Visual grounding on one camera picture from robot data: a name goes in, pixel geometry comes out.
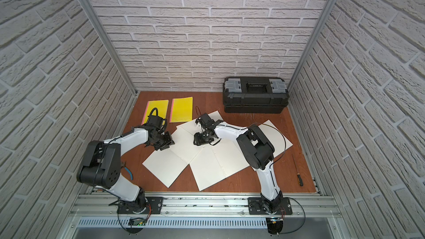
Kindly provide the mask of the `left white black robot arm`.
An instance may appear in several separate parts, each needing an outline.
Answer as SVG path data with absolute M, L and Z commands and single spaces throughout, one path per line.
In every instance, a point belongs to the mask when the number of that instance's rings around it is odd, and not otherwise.
M 118 198 L 118 205 L 135 214 L 148 207 L 143 189 L 121 174 L 121 157 L 139 145 L 165 150 L 174 141 L 166 131 L 167 120 L 159 116 L 158 108 L 149 113 L 147 122 L 130 132 L 104 141 L 91 141 L 85 150 L 76 174 L 78 182 L 102 188 Z

